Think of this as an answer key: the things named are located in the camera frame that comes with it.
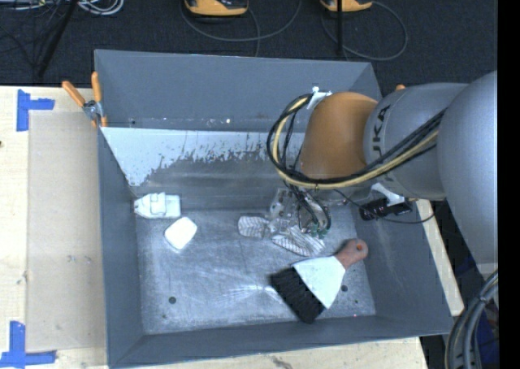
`black bristles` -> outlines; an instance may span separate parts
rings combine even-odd
[[[304,323],[311,324],[325,310],[293,267],[271,276],[271,284]]]

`white block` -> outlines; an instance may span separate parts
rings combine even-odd
[[[147,219],[180,217],[180,197],[165,193],[146,194],[134,202],[134,211]]]
[[[188,217],[176,220],[166,231],[164,237],[174,248],[181,250],[192,240],[197,231],[197,225]]]

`bin floor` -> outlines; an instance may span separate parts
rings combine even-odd
[[[297,317],[269,285],[269,275],[299,260],[271,239],[244,237],[238,219],[263,211],[183,211],[196,225],[193,239],[174,250],[164,231],[175,220],[137,218],[141,315],[147,334],[242,326]],[[357,236],[349,206],[331,208],[332,226],[320,256],[334,254]],[[318,318],[374,315],[363,262],[347,270],[332,307]]]

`wooden table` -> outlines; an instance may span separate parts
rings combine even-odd
[[[55,101],[52,111],[29,112],[29,130],[25,132],[16,132],[18,89],[30,93],[31,99]],[[91,89],[80,92],[87,101],[93,98]],[[45,129],[41,127],[43,124],[47,125]],[[25,323],[26,351],[45,351],[48,347],[57,350],[55,363],[43,367],[107,367],[104,305],[100,294],[102,255],[96,216],[95,139],[89,120],[63,89],[0,87],[0,351],[8,348],[6,328],[10,321]],[[50,177],[52,182],[42,182],[49,177],[34,174],[39,164],[31,164],[30,160],[37,162],[38,157],[47,161],[54,157],[58,163],[60,173]],[[52,197],[34,199],[35,194],[45,191]],[[429,216],[430,203],[421,200],[418,205],[422,217]],[[37,223],[34,209],[40,209]],[[459,315],[464,305],[434,219],[425,223],[425,234],[450,310]],[[43,315],[49,321],[39,318]],[[424,369],[427,365],[420,341],[413,337],[160,366],[162,369],[242,367]]]

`black floor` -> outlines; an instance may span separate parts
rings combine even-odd
[[[345,15],[339,36],[317,0],[249,0],[249,11],[225,24],[195,22],[180,0],[124,0],[113,15],[75,7],[67,24],[68,0],[32,10],[0,2],[0,84],[89,87],[96,49],[370,61],[383,95],[397,84],[470,83],[497,69],[498,0],[373,1]],[[469,252],[448,206],[435,208],[458,269]],[[444,367],[442,338],[422,344],[429,367]]]

